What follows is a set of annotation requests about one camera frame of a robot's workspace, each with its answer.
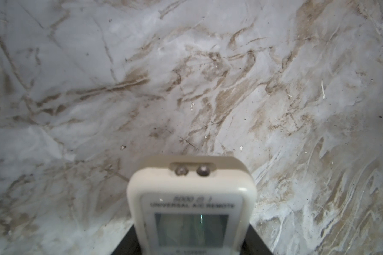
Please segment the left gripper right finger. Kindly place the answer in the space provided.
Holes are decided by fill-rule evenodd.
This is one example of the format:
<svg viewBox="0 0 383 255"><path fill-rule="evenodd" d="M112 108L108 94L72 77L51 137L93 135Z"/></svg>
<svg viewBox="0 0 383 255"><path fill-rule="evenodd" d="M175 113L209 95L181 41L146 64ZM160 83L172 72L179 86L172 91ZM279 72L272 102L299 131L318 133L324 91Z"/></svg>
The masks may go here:
<svg viewBox="0 0 383 255"><path fill-rule="evenodd" d="M241 255L273 255L270 249L260 238L252 225L249 226L242 248Z"/></svg>

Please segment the white remote control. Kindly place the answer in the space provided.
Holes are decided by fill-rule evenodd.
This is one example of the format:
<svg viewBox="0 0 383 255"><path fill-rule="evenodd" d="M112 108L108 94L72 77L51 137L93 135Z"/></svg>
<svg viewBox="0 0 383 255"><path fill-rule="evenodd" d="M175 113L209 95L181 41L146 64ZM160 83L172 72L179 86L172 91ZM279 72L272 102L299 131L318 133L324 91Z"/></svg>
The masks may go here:
<svg viewBox="0 0 383 255"><path fill-rule="evenodd" d="M251 173L230 156L154 156L127 199L144 255L238 255L257 199Z"/></svg>

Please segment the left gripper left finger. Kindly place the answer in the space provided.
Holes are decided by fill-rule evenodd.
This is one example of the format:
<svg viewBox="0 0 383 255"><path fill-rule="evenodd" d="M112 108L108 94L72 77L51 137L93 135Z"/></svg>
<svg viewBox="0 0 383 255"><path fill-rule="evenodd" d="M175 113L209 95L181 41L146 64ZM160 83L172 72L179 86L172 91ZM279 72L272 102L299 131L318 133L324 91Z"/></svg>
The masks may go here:
<svg viewBox="0 0 383 255"><path fill-rule="evenodd" d="M142 255L134 225L131 226L111 255Z"/></svg>

